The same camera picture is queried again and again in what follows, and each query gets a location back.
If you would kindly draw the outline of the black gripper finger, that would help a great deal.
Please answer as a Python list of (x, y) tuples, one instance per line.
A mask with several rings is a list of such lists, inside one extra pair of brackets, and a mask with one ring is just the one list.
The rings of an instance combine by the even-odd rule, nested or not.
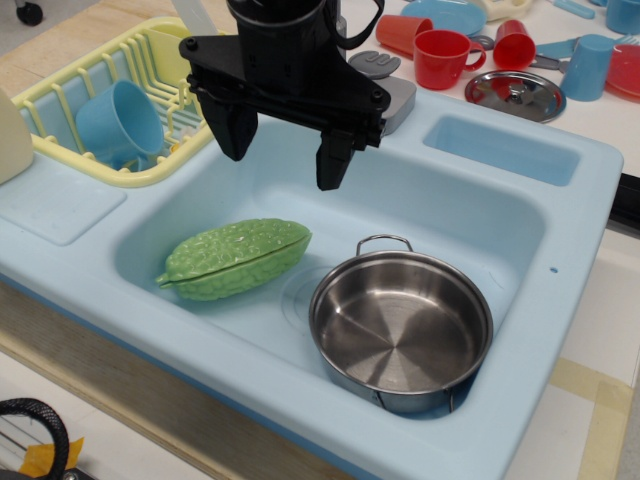
[(316, 182), (321, 191), (340, 187), (354, 153), (360, 147), (360, 139), (354, 132), (333, 129), (321, 133), (321, 144), (316, 153)]
[(258, 128), (257, 111), (243, 103), (220, 101), (208, 93), (201, 93), (198, 98), (222, 152), (234, 161), (242, 160)]

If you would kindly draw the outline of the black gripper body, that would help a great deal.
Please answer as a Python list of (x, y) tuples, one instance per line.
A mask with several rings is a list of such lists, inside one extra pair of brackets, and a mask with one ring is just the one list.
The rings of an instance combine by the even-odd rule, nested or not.
[(191, 36), (179, 45), (190, 89), (243, 103), (287, 122), (354, 132), (363, 150), (377, 146), (390, 95), (345, 60), (364, 43), (384, 9), (358, 34), (340, 27), (337, 1), (230, 1), (235, 35)]

